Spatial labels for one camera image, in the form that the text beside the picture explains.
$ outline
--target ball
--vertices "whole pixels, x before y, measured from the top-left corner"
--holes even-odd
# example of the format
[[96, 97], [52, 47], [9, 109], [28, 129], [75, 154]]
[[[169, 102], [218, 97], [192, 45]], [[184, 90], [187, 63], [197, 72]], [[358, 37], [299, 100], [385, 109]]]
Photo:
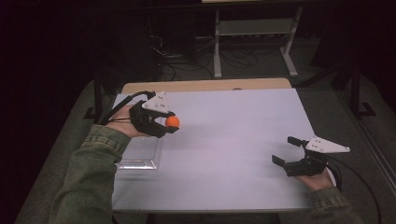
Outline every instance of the ball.
[[180, 121], [175, 116], [170, 116], [165, 121], [165, 126], [166, 127], [172, 126], [172, 127], [178, 128], [179, 125], [180, 125]]

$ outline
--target clear plastic tray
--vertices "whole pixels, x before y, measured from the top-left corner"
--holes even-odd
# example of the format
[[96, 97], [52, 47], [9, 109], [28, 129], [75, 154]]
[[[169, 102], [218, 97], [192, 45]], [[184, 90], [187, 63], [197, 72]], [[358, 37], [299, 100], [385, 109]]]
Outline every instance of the clear plastic tray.
[[155, 170], [160, 163], [162, 138], [136, 137], [131, 140], [122, 160], [117, 164], [121, 170]]

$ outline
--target forearm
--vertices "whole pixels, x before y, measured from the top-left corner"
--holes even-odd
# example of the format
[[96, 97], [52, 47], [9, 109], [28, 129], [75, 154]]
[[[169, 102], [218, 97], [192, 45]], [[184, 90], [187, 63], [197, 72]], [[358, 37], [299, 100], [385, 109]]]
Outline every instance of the forearm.
[[313, 223], [361, 224], [361, 218], [352, 212], [350, 202], [337, 188], [320, 189], [311, 192]]
[[103, 126], [90, 134], [69, 162], [49, 223], [111, 223], [114, 176], [130, 138]]

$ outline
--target person's arm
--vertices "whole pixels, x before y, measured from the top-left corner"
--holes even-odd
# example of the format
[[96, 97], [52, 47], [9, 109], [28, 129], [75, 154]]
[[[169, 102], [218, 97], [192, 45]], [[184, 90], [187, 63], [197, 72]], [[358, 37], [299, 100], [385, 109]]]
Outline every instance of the person's arm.
[[310, 189], [313, 206], [312, 221], [318, 224], [361, 224], [347, 198], [332, 184], [327, 169], [320, 175], [296, 176]]
[[[128, 118], [125, 106], [113, 118]], [[72, 153], [64, 186], [52, 202], [49, 223], [111, 223], [115, 163], [132, 137], [142, 136], [129, 120], [93, 125]]]

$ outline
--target white tabletop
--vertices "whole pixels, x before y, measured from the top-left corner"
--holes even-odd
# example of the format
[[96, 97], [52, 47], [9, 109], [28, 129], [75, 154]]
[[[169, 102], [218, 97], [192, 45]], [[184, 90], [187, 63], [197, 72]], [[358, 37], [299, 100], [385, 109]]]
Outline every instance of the white tabletop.
[[[180, 130], [163, 137], [157, 170], [118, 170], [113, 209], [272, 212], [310, 208], [307, 188], [272, 163], [298, 161], [288, 136], [311, 139], [295, 89], [168, 92]], [[126, 95], [119, 95], [118, 101]]]

